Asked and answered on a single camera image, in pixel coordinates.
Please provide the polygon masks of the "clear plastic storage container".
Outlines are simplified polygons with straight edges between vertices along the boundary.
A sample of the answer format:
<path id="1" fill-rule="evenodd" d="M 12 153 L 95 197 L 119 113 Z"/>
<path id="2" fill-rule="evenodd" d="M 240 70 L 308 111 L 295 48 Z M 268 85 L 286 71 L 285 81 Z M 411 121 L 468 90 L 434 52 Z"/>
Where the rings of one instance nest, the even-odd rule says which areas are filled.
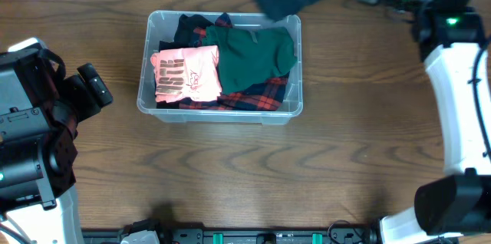
<path id="1" fill-rule="evenodd" d="M 155 78 L 150 57 L 158 51 L 160 41 L 172 41 L 181 15 L 191 16 L 193 12 L 158 10 L 150 14 L 147 21 L 140 86 L 137 107 L 166 123 L 212 122 L 212 123 L 251 123 L 263 125 L 285 125 L 303 110 L 302 89 L 302 22 L 297 15 L 290 15 L 281 21 L 272 21 L 261 13 L 230 12 L 234 28 L 257 31 L 259 29 L 284 27 L 295 43 L 297 63 L 289 73 L 284 102 L 276 111 L 245 110 L 179 110 L 159 109 L 155 101 Z"/>

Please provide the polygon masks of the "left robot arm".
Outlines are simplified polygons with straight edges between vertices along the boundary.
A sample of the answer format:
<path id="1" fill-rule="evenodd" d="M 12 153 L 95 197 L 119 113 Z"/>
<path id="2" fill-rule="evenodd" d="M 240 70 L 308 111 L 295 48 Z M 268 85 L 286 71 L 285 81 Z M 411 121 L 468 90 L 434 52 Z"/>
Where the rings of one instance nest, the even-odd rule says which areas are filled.
<path id="1" fill-rule="evenodd" d="M 73 164 L 80 122 L 113 96 L 92 64 L 68 77 L 38 38 L 1 54 L 1 231 L 10 243 L 82 243 Z"/>

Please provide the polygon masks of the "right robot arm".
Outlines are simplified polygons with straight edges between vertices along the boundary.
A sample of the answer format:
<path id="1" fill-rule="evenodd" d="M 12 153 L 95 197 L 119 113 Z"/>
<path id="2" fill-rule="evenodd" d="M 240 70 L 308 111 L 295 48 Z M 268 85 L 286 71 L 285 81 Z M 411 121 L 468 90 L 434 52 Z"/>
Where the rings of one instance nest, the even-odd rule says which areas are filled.
<path id="1" fill-rule="evenodd" d="M 366 243 L 455 243 L 490 231 L 490 89 L 480 15 L 470 0 L 358 0 L 414 16 L 412 34 L 433 86 L 444 177 L 421 186 L 409 209 L 385 216 Z"/>

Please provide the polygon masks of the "red navy plaid shirt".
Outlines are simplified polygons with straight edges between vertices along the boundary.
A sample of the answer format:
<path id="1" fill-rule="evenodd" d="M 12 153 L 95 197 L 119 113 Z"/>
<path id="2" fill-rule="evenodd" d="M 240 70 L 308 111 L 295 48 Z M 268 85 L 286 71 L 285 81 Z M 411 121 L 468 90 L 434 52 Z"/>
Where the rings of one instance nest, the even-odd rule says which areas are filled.
<path id="1" fill-rule="evenodd" d="M 183 44 L 188 41 L 190 47 L 198 47 L 206 35 L 209 26 L 231 28 L 232 22 L 227 13 L 222 13 L 214 22 L 202 15 L 181 15 L 174 40 Z M 273 77 L 260 84 L 253 84 L 244 91 L 232 94 L 221 94 L 215 101 L 198 102 L 183 99 L 178 102 L 181 110 L 247 110 L 275 111 L 278 110 L 285 97 L 289 73 L 281 77 Z"/>

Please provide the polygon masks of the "dark green garment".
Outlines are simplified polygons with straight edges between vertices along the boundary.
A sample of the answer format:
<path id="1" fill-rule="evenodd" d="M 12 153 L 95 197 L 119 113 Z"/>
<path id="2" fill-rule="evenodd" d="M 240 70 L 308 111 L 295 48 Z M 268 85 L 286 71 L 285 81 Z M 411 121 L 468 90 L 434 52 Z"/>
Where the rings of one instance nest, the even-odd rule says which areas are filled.
<path id="1" fill-rule="evenodd" d="M 246 31 L 210 26 L 202 45 L 219 49 L 218 73 L 224 94 L 284 76 L 297 63 L 295 43 L 286 28 Z"/>

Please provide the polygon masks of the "pink printed t-shirt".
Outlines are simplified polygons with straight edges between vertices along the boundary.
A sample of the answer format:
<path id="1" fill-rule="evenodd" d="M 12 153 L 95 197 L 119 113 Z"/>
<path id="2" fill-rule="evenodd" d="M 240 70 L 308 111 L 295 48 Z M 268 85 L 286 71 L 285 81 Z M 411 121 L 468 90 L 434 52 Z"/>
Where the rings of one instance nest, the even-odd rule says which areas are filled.
<path id="1" fill-rule="evenodd" d="M 185 98 L 210 102 L 222 93 L 217 71 L 219 49 L 215 45 L 162 50 L 150 60 L 156 102 L 173 103 Z"/>

